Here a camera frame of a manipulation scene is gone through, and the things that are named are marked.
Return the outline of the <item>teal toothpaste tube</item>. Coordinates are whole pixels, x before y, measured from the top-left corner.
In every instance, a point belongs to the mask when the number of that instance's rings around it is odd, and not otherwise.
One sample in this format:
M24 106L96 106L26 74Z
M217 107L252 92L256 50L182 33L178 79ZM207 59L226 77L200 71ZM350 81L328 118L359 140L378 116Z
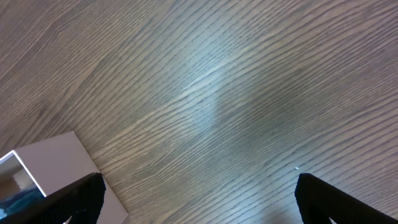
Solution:
M1 219L24 210L45 197L38 188L23 190L1 200Z

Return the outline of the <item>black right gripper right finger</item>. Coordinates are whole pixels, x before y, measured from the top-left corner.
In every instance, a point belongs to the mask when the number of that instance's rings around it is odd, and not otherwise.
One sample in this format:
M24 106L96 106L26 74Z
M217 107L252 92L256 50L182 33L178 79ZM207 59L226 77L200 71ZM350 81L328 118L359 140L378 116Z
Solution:
M397 224L397 220L309 173L300 174L295 198L304 224Z

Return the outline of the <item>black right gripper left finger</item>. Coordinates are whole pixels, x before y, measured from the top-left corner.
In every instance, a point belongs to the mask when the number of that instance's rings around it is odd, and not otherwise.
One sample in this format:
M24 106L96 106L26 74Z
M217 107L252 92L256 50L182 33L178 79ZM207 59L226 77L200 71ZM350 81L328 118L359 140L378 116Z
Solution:
M1 224L96 224L106 186L100 173L90 173L41 201L1 219Z

